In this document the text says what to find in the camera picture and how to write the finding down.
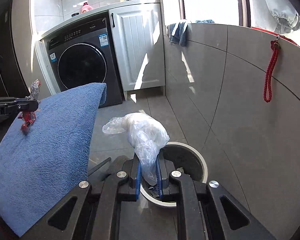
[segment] white plastic bag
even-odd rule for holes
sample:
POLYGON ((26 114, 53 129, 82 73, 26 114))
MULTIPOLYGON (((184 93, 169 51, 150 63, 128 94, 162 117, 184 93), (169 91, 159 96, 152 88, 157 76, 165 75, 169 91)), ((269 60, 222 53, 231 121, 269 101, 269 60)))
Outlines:
POLYGON ((106 134, 126 131, 128 141, 140 160, 143 178, 152 186, 157 184, 155 160, 170 139, 160 122, 147 114, 132 113, 112 118, 102 127, 102 131, 106 134))

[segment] blue rug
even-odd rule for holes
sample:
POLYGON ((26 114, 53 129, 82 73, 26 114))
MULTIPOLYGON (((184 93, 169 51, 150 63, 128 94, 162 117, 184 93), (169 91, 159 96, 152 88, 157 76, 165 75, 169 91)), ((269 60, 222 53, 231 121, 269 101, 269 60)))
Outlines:
POLYGON ((77 183, 87 179, 90 141, 106 84, 45 98, 28 135, 15 119, 0 143, 0 215, 22 236, 77 183))

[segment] red braided rope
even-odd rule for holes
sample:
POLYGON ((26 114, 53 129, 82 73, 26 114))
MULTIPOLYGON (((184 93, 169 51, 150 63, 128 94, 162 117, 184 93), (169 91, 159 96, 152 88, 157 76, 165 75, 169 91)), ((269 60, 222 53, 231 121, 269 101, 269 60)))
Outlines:
POLYGON ((278 55, 279 55, 279 49, 278 48, 275 48, 273 46, 271 46, 271 48, 273 49, 273 54, 272 54, 269 66, 267 68, 265 86, 263 88, 263 99, 267 103, 269 103, 271 101, 271 98, 272 98, 271 76, 272 76, 274 66, 275 66, 275 64, 277 62, 277 59, 278 59, 278 55), (267 98, 267 89, 269 90, 269 98, 267 98))

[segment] silver screw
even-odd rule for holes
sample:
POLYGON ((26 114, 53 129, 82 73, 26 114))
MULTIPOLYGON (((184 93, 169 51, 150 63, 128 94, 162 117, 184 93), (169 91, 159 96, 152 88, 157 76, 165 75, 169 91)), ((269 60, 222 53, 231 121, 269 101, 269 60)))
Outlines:
POLYGON ((180 172, 180 171, 173 171, 173 172, 171 172, 171 175, 172 175, 173 177, 175 177, 175 178, 178 178, 178 177, 181 176, 181 172, 180 172))
POLYGON ((87 186, 89 186, 89 182, 87 182, 87 181, 85 181, 85 180, 79 182, 79 187, 80 187, 80 188, 85 188, 85 187, 87 187, 87 186))
POLYGON ((125 176, 127 176, 127 173, 125 171, 119 171, 117 173, 117 177, 119 178, 124 178, 125 176))
POLYGON ((209 182, 209 186, 210 187, 218 187, 219 186, 219 183, 215 180, 212 180, 209 182))

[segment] sticker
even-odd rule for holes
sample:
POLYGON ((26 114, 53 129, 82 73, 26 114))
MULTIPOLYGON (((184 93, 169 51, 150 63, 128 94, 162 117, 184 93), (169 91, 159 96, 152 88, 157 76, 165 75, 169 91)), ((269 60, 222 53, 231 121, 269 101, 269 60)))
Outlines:
POLYGON ((101 47, 109 46, 108 36, 107 36, 106 33, 100 34, 99 35, 99 40, 100 40, 100 46, 101 47))
POLYGON ((50 58, 51 58, 51 62, 57 61, 57 58, 56 58, 56 54, 55 54, 55 53, 50 54, 50 58))

